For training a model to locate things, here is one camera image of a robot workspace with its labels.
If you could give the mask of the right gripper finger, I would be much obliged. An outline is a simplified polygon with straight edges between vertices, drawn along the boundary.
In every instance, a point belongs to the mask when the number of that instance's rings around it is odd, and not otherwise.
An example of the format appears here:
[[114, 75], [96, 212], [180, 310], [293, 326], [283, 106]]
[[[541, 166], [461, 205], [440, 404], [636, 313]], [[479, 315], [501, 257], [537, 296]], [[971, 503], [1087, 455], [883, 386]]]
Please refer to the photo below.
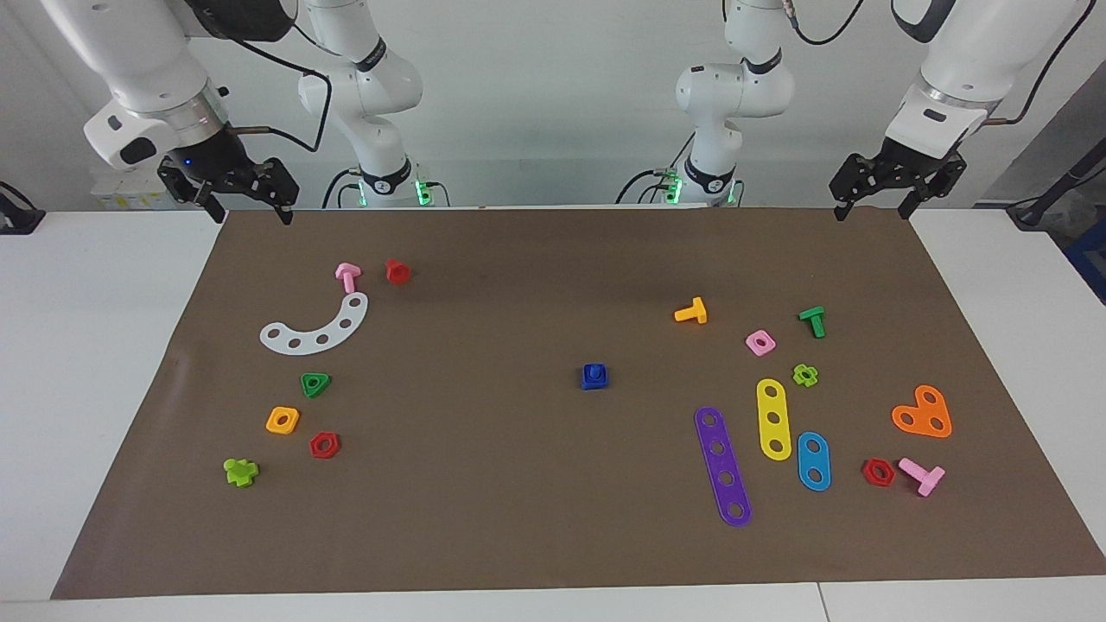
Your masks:
[[300, 188], [288, 174], [267, 174], [267, 201], [272, 205], [282, 225], [291, 225], [293, 205], [299, 200]]
[[213, 193], [213, 182], [196, 182], [190, 193], [190, 203], [202, 208], [204, 212], [208, 212], [213, 222], [225, 224], [225, 206], [218, 201]]

